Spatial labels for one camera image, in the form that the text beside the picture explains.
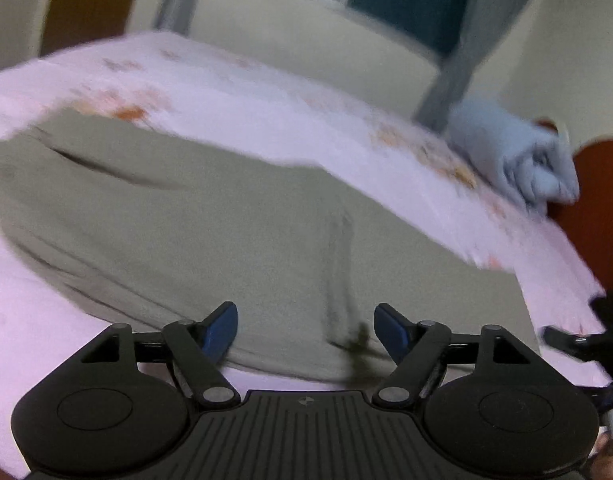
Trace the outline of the person's hand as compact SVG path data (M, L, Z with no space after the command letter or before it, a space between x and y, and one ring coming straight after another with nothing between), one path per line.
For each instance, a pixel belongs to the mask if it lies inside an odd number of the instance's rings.
M613 480L613 438L608 432L599 437L596 451L590 466L590 478Z

